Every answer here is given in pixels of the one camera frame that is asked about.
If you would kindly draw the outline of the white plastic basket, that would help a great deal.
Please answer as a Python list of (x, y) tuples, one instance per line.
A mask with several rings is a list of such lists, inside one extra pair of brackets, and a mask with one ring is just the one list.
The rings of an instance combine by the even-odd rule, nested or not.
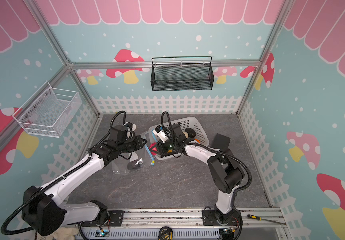
[[(205, 130), (203, 129), (198, 119), (195, 117), (187, 117), (171, 121), (171, 125), (174, 128), (180, 127), (181, 132), (186, 136), (186, 138), (193, 138), (195, 141), (205, 146), (208, 146), (210, 144)], [(156, 133), (158, 131), (162, 131), (162, 127), (160, 124), (151, 126), (147, 132), (149, 137), (148, 142), (150, 143), (149, 151), (151, 155), (157, 160), (167, 160), (173, 158), (174, 156), (171, 154), (170, 149), (167, 151), (166, 154), (158, 153), (157, 144), (158, 146), (163, 144), (163, 142), (160, 140), (159, 136)]]

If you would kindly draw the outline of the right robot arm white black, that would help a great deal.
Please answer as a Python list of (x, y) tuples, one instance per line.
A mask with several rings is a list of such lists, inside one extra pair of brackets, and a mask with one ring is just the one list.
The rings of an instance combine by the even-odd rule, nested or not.
[(214, 208), (204, 209), (203, 224), (207, 226), (241, 226), (240, 211), (235, 208), (235, 197), (248, 188), (252, 175), (248, 167), (237, 159), (229, 149), (230, 138), (216, 134), (211, 146), (196, 140), (196, 132), (180, 124), (169, 127), (158, 125), (152, 131), (156, 144), (151, 147), (161, 157), (185, 155), (200, 160), (209, 167), (212, 179), (218, 188), (218, 199)]

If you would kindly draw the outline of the pink food ball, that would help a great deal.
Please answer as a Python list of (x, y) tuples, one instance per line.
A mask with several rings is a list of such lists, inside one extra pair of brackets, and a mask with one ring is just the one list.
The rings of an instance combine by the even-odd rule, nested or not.
[(157, 143), (152, 143), (152, 144), (149, 146), (149, 150), (150, 150), (150, 151), (157, 152)]

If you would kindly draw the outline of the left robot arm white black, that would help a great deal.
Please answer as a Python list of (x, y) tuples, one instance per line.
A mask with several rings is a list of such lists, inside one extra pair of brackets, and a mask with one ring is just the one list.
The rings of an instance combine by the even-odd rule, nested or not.
[(23, 195), (23, 203), (1, 225), (3, 235), (17, 235), (36, 231), (49, 236), (60, 227), (91, 222), (98, 226), (109, 222), (107, 206), (93, 200), (85, 204), (66, 205), (64, 200), (90, 176), (108, 166), (113, 160), (141, 150), (147, 140), (136, 135), (134, 124), (110, 124), (107, 134), (75, 166), (58, 178), (37, 188), (31, 186)]

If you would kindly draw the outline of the clear zip top bag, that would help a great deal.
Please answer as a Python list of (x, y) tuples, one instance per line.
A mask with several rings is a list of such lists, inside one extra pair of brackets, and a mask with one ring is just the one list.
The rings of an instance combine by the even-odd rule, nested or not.
[[(149, 140), (149, 133), (144, 132), (140, 135), (142, 139), (146, 139), (146, 145), (140, 150), (137, 150), (131, 154), (122, 154), (117, 159), (111, 162), (112, 173), (114, 175), (128, 175), (138, 170), (143, 170), (148, 167), (152, 167), (155, 164), (155, 157), (151, 154), (149, 146), (151, 145)], [(130, 161), (136, 161), (138, 159), (143, 159), (143, 167), (137, 170), (128, 170), (127, 164)]]

